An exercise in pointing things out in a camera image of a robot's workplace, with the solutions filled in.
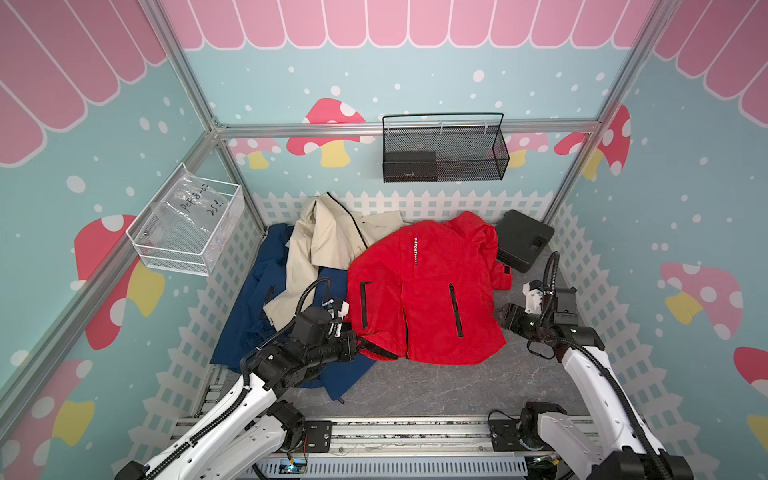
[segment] black wire mesh basket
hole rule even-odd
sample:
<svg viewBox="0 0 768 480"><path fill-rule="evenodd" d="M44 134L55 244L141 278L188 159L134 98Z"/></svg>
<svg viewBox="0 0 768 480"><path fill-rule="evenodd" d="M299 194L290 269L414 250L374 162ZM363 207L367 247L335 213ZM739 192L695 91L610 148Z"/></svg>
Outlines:
<svg viewBox="0 0 768 480"><path fill-rule="evenodd" d="M509 163L504 114L382 118L384 183L501 180Z"/></svg>

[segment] black case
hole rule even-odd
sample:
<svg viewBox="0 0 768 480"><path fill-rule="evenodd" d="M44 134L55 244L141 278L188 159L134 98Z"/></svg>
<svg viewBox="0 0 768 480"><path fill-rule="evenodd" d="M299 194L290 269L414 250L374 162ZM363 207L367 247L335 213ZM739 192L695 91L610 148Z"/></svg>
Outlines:
<svg viewBox="0 0 768 480"><path fill-rule="evenodd" d="M527 272L541 249L554 235L554 228L510 210L496 224L498 254L496 258L518 272Z"/></svg>

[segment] jacket sleeve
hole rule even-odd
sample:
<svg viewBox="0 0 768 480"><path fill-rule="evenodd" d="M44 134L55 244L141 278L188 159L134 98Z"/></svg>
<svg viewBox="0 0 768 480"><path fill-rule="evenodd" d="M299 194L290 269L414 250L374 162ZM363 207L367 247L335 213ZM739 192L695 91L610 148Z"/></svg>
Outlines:
<svg viewBox="0 0 768 480"><path fill-rule="evenodd" d="M512 270L503 263L496 262L498 238L496 229L487 224L472 212L464 212L445 225L464 238L482 257L491 275L493 290L510 290L512 288Z"/></svg>

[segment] black zipper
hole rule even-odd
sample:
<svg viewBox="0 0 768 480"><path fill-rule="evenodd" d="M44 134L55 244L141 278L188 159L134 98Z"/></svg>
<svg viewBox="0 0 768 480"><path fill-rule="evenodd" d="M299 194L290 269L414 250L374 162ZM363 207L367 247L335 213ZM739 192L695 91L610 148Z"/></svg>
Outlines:
<svg viewBox="0 0 768 480"><path fill-rule="evenodd" d="M360 282L360 305L362 305L362 327L368 328L368 302L366 300L366 285L370 282Z"/></svg>
<svg viewBox="0 0 768 480"><path fill-rule="evenodd" d="M458 304L456 303L456 292L453 290L453 283L449 283L448 287L451 290L451 303L453 303L453 316L456 318L456 332L458 333L458 336L463 337L464 332L462 331L462 318L458 314Z"/></svg>
<svg viewBox="0 0 768 480"><path fill-rule="evenodd" d="M406 309L405 308L402 309L402 321L406 325L406 358L409 358L408 357L408 320L406 319Z"/></svg>

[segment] mushroom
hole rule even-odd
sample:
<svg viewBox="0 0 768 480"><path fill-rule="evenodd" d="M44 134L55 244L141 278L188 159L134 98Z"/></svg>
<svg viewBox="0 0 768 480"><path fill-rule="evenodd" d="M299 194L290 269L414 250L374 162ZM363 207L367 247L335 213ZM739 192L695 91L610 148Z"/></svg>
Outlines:
<svg viewBox="0 0 768 480"><path fill-rule="evenodd" d="M629 145L632 134L632 123L629 110L623 105L616 113L616 117L603 134L598 147L587 159L587 163L581 174L584 178L594 181L598 177L598 165L605 158L613 175L618 175L624 169L629 155ZM574 132L554 146L554 152L558 155L574 154L581 147L586 134Z"/></svg>
<svg viewBox="0 0 768 480"><path fill-rule="evenodd" d="M132 215L112 215L91 222L80 230L74 238L79 280L72 282L73 289L91 278L134 218ZM164 288L163 274L149 270L136 258L85 327L85 337L91 348L107 348L118 337L127 299L136 303L142 315L149 316L160 301Z"/></svg>
<svg viewBox="0 0 768 480"><path fill-rule="evenodd" d="M543 153L549 149L549 139L545 134L509 134L504 140L509 151L507 168L525 165L525 152L527 150Z"/></svg>
<svg viewBox="0 0 768 480"><path fill-rule="evenodd" d="M278 154L282 151L274 138L233 138L227 144L237 164L245 165L247 157L248 166L254 170L270 166L270 162L266 161L262 152Z"/></svg>
<svg viewBox="0 0 768 480"><path fill-rule="evenodd" d="M768 352L741 346L733 352L733 364L755 390L768 396Z"/></svg>
<svg viewBox="0 0 768 480"><path fill-rule="evenodd" d="M665 283L680 290L666 303L680 323L689 325L702 310L707 312L717 336L731 338L739 329L743 316L743 301L739 283L725 270L685 263L665 263L661 266L660 286Z"/></svg>
<svg viewBox="0 0 768 480"><path fill-rule="evenodd" d="M2 446L2 473L7 480L38 480L48 463L51 439L61 439L71 447L80 442L96 407L93 402L75 403L67 398L92 367L91 360L75 359L56 369Z"/></svg>
<svg viewBox="0 0 768 480"><path fill-rule="evenodd" d="M335 98L321 98L306 114L303 124L355 124L366 119L354 108ZM370 144L373 137L293 137L288 140L288 151L294 155L305 155L318 148L323 151L320 165L323 167L345 167L349 165L349 155L344 149L344 140Z"/></svg>

